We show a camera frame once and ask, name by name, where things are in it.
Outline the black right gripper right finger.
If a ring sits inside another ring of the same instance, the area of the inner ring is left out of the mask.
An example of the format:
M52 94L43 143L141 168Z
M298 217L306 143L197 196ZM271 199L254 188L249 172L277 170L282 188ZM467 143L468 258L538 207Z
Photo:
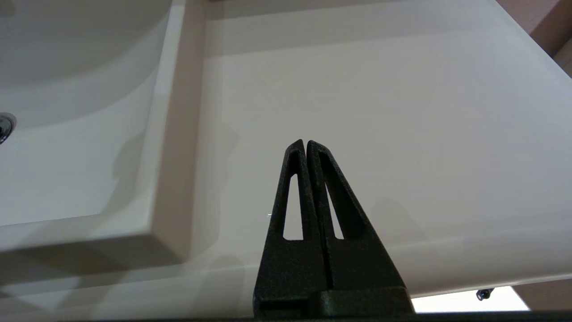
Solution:
M328 287L406 289L331 151L308 141L307 163Z

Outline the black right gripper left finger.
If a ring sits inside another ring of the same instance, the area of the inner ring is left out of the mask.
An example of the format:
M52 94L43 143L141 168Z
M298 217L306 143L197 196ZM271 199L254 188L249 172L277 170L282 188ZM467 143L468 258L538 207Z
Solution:
M298 178L303 237L284 237L292 177ZM323 249L302 140L286 148L259 266L255 299L305 299L326 287Z

